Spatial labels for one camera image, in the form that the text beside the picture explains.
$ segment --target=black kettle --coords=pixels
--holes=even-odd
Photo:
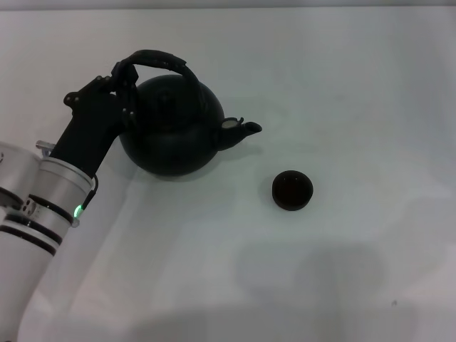
[[[217,151],[261,132],[256,123],[225,118],[217,97],[182,59],[161,51],[138,51],[119,62],[114,71],[133,64],[179,74],[151,78],[135,93],[137,110],[130,118],[133,124],[120,141],[142,169],[156,175],[185,175],[206,165]]]

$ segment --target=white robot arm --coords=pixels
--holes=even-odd
[[[93,181],[52,157],[0,143],[0,341],[16,341],[24,310]]]
[[[42,159],[0,142],[0,342],[16,342],[33,291],[95,195],[95,173],[135,112],[138,75],[116,71],[65,97],[73,118]]]

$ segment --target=white table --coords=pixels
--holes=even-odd
[[[264,127],[178,180],[116,141],[22,341],[454,341],[456,9],[5,12],[0,47],[0,137],[22,147],[142,48]],[[290,169],[315,188],[299,212],[270,195]]]

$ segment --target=round black cap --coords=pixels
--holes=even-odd
[[[272,182],[272,198],[285,210],[294,211],[304,208],[314,193],[311,180],[299,171],[285,171]]]

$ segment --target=kettle handle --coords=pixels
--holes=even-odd
[[[111,81],[113,84],[128,84],[135,88],[134,82],[138,79],[138,74],[134,64],[139,66],[149,66],[152,68],[166,69],[178,73],[188,82],[190,88],[195,93],[203,112],[206,111],[207,104],[204,100],[204,94],[200,82],[196,75],[187,67],[187,62],[178,58],[171,53],[157,50],[139,50],[130,57],[117,62],[111,72]]]

